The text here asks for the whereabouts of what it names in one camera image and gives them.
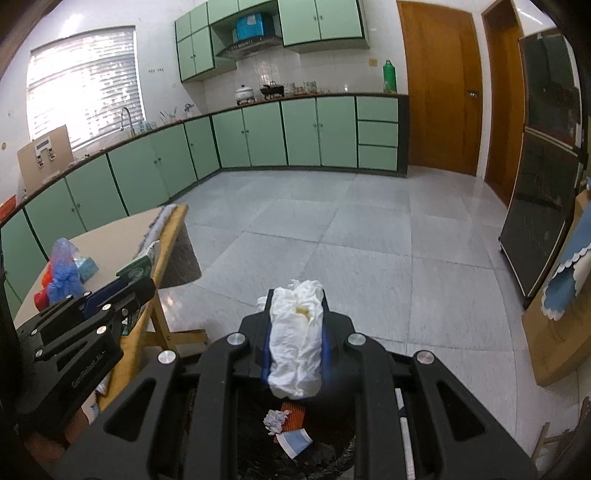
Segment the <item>range hood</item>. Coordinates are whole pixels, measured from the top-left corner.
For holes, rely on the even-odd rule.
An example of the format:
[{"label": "range hood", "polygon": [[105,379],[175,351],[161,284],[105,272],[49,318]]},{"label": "range hood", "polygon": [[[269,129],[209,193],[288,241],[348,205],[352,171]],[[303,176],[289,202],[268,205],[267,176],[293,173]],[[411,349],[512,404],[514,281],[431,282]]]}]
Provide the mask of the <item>range hood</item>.
[{"label": "range hood", "polygon": [[283,39],[277,35],[258,35],[256,37],[239,40],[229,47],[224,48],[217,57],[240,60],[249,55],[265,50],[266,48],[283,45]]}]

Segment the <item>white pot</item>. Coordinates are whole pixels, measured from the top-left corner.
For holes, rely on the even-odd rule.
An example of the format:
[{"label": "white pot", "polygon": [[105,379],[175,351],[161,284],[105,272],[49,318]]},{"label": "white pot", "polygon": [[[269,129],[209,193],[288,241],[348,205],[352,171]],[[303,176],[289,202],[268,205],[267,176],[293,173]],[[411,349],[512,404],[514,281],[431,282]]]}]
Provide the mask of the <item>white pot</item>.
[{"label": "white pot", "polygon": [[236,90],[236,101],[243,102],[244,100],[250,100],[255,97],[255,92],[250,87],[245,87],[242,85],[238,90]]}]

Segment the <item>black refrigerator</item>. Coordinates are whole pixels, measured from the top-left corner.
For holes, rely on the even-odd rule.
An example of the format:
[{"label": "black refrigerator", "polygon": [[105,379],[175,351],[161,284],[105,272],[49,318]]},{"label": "black refrigerator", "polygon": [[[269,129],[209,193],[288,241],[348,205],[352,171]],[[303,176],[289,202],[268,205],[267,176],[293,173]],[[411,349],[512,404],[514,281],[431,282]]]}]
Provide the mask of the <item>black refrigerator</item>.
[{"label": "black refrigerator", "polygon": [[499,241],[528,306],[572,223],[586,145],[574,53],[557,29],[520,39],[525,80],[521,160]]}]

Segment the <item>silver screw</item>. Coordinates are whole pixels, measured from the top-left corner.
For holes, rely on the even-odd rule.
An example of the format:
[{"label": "silver screw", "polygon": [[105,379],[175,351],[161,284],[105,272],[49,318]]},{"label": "silver screw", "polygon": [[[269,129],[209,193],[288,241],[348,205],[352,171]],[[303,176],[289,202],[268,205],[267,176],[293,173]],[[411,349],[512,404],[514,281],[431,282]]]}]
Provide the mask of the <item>silver screw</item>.
[{"label": "silver screw", "polygon": [[417,352],[417,360],[423,365],[431,365],[435,361],[435,355],[429,350],[421,350]]},{"label": "silver screw", "polygon": [[163,365],[171,364],[176,360],[177,354],[172,350],[164,350],[158,354],[158,362]]},{"label": "silver screw", "polygon": [[228,337],[226,338],[226,341],[232,346],[238,346],[238,345],[242,345],[244,342],[246,342],[246,337],[244,336],[243,333],[235,332],[235,333],[231,333],[230,335],[228,335]]},{"label": "silver screw", "polygon": [[347,341],[353,346],[361,346],[365,343],[367,339],[363,333],[351,333],[347,337]]}]

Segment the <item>blue plastic bag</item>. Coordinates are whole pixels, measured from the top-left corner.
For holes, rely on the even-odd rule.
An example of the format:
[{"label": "blue plastic bag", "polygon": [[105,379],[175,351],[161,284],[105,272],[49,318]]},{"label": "blue plastic bag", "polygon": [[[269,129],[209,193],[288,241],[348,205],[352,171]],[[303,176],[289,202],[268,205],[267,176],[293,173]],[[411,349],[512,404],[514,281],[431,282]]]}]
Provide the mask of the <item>blue plastic bag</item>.
[{"label": "blue plastic bag", "polygon": [[51,249],[51,283],[47,286],[49,305],[53,305],[68,295],[80,297],[82,286],[74,256],[78,249],[66,238],[58,238]]}]

